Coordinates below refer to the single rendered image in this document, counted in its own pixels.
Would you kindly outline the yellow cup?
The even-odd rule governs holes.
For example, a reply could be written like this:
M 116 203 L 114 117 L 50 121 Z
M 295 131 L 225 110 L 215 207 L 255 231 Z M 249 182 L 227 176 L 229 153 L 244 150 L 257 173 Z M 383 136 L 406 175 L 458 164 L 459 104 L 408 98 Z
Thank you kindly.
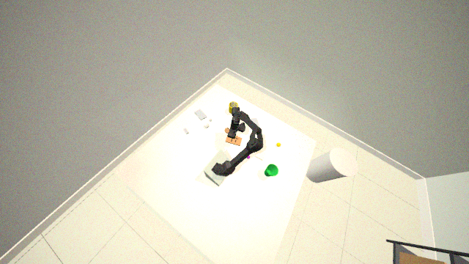
M 233 107 L 238 107 L 238 104 L 234 101 L 230 102 L 229 103 L 229 113 L 231 114 L 232 113 L 232 108 Z

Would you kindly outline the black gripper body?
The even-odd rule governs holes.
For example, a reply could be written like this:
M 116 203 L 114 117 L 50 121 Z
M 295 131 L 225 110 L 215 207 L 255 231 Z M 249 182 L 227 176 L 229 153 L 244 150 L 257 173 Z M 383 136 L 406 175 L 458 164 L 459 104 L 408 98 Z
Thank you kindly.
M 238 124 L 238 125 L 239 125 L 239 124 Z M 227 137 L 232 138 L 232 139 L 235 139 L 235 137 L 236 137 L 236 133 L 235 133 L 235 132 L 236 132 L 236 130 L 237 130 L 237 128 L 238 128 L 238 125 L 233 125 L 233 124 L 231 123 L 231 126 L 230 126 L 231 131 L 228 132 Z

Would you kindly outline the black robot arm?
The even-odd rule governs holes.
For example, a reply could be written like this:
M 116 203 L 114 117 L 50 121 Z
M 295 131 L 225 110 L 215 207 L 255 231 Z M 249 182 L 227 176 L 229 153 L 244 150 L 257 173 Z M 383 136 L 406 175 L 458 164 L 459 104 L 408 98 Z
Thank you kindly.
M 242 123 L 239 121 L 242 120 Z M 228 177 L 235 171 L 235 167 L 244 161 L 250 154 L 260 151 L 263 148 L 262 129 L 256 125 L 250 117 L 240 107 L 232 108 L 232 124 L 238 125 L 236 131 L 244 132 L 245 123 L 252 129 L 250 139 L 247 142 L 246 148 L 236 155 L 231 161 L 225 161 L 223 164 L 216 163 L 211 169 L 216 175 Z M 257 135 L 257 138 L 255 136 Z

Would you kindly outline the green plastic cup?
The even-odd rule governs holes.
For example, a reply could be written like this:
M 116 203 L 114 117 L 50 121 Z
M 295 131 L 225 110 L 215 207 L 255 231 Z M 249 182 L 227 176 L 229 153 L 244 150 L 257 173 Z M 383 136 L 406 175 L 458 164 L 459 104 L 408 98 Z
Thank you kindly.
M 265 176 L 266 177 L 274 177 L 276 175 L 278 175 L 278 167 L 274 164 L 270 164 L 268 165 L 268 167 L 266 168 L 265 170 Z

